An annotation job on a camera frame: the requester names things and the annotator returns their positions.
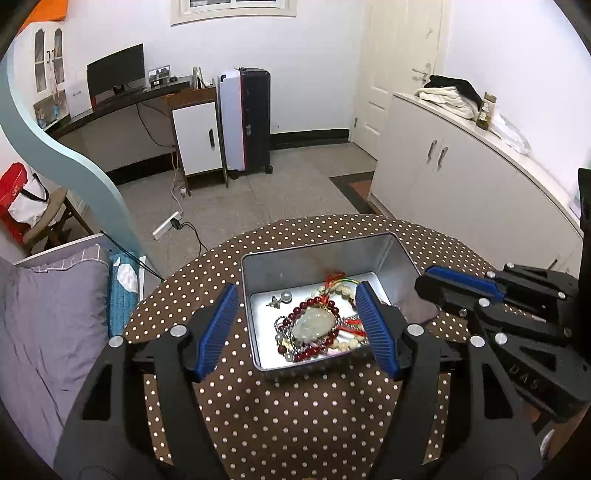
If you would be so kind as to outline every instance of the brown polka dot tablecloth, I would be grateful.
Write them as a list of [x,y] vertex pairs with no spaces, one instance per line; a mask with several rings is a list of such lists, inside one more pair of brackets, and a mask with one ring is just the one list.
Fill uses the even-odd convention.
[[[214,302],[226,282],[240,284],[240,260],[247,253],[383,232],[398,235],[420,271],[438,264],[483,276],[491,268],[459,241],[403,220],[379,215],[282,220],[234,237],[173,274],[134,311],[125,338],[145,342],[188,321],[196,309]],[[373,359],[325,374],[272,382],[252,364],[245,315],[241,299],[216,371],[194,386],[230,478],[366,478],[396,408],[401,382],[387,378]],[[458,342],[469,334],[463,319],[447,313],[428,328]],[[157,384],[156,377],[145,376],[154,452],[160,460],[174,463],[160,419]],[[439,456],[449,387],[449,375],[442,374],[426,462]]]

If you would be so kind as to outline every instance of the pearl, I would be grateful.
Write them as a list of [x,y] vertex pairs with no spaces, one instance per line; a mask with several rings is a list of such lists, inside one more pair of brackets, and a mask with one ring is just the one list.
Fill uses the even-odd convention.
[[291,296],[291,292],[290,291],[282,291],[281,292],[281,301],[283,303],[289,303],[291,302],[292,296]]

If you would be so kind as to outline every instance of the red bag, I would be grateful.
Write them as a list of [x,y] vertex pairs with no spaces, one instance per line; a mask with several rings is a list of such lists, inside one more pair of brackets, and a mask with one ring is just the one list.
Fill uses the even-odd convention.
[[22,244],[22,235],[29,226],[26,223],[16,222],[8,213],[8,208],[26,184],[27,171],[22,163],[13,163],[0,178],[0,220],[20,244]]

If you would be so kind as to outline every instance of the jewelry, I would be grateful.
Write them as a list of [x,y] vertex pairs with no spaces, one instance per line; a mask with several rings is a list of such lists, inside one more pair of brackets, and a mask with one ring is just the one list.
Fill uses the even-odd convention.
[[[359,285],[359,282],[344,277],[344,274],[336,277],[329,275],[324,288],[301,302],[287,317],[280,316],[275,320],[277,352],[283,355],[285,360],[301,362],[326,353],[328,347],[344,352],[368,344],[359,316],[342,318],[334,301],[329,299],[329,293],[334,291],[346,297],[355,307],[355,291],[343,286],[342,283]],[[339,342],[339,331],[352,333],[355,337],[348,342]]]
[[275,307],[276,309],[278,309],[281,306],[281,303],[291,303],[291,292],[288,290],[284,290],[281,292],[281,295],[279,298],[275,297],[273,295],[273,298],[271,299],[270,303],[267,303],[268,307]]
[[292,300],[291,292],[288,290],[281,292],[281,301],[283,303],[290,303]]
[[276,309],[279,308],[279,305],[281,304],[281,300],[277,299],[277,297],[275,297],[273,295],[273,298],[271,299],[271,302],[267,304],[268,307],[275,307]]

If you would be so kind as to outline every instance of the wooden chair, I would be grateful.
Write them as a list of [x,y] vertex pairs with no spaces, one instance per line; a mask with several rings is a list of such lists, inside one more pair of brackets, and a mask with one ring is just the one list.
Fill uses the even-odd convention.
[[[84,221],[81,215],[76,211],[74,206],[70,203],[67,198],[68,191],[66,189],[58,189],[49,194],[49,204],[42,217],[39,219],[37,224],[26,231],[23,236],[23,244],[25,249],[31,253],[33,246],[48,237],[54,247],[61,245],[60,234],[64,228],[66,221],[74,217],[82,228],[88,232],[89,235],[94,235],[94,232],[90,229],[88,224]],[[66,211],[61,216],[61,219],[50,226],[50,223],[59,213],[62,205],[66,207]]]

